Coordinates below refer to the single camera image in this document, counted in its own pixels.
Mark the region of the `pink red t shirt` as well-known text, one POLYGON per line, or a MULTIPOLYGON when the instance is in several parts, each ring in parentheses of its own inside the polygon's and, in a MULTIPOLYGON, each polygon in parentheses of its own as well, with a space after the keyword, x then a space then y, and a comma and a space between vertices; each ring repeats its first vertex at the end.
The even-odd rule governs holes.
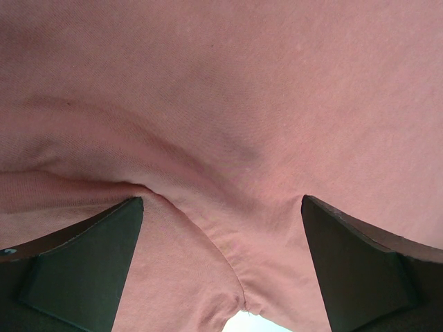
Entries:
POLYGON ((1 2, 1 246, 141 197, 116 331, 327 331, 306 194, 442 246, 441 1, 1 2))

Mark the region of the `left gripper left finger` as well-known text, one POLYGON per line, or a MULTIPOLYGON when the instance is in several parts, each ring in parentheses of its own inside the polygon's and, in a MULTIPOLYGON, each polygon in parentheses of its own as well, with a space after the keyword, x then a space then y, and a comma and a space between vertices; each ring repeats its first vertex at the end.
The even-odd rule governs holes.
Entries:
POLYGON ((111 331, 143 221, 127 199, 1 250, 2 331, 111 331))

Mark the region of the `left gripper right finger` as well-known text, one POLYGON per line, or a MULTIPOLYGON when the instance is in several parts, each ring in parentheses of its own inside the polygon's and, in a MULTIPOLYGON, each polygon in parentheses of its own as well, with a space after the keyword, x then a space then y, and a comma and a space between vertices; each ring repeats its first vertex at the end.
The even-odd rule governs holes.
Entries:
POLYGON ((301 214, 332 331, 442 330, 442 250, 314 196, 301 214))

